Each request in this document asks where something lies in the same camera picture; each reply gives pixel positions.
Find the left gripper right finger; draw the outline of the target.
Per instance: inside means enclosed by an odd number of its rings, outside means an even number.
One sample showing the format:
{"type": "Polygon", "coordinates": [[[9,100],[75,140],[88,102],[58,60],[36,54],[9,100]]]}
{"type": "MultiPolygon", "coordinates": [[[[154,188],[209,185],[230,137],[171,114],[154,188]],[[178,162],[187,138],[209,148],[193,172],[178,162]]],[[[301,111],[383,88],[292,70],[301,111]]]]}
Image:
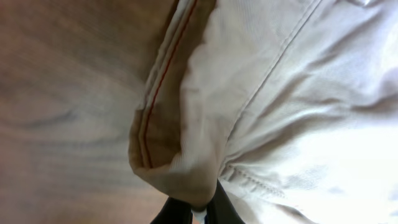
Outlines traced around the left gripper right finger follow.
{"type": "Polygon", "coordinates": [[[206,206],[205,224],[244,224],[219,180],[215,194],[206,206]]]}

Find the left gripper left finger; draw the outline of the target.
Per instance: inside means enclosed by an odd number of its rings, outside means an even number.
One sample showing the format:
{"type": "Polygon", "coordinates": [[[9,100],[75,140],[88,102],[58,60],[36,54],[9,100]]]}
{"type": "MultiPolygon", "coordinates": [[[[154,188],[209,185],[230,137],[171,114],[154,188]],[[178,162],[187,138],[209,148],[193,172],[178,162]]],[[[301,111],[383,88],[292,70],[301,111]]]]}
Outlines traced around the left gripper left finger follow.
{"type": "Polygon", "coordinates": [[[191,206],[169,197],[150,224],[192,224],[191,206]]]}

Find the beige khaki shorts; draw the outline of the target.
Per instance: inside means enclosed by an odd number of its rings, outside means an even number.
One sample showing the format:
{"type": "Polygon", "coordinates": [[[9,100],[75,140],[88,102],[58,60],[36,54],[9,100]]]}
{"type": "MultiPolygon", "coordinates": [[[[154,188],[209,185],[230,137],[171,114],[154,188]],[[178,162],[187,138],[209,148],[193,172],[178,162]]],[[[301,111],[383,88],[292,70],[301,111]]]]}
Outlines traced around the beige khaki shorts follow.
{"type": "Polygon", "coordinates": [[[397,2],[179,1],[129,162],[244,223],[396,223],[397,2]]]}

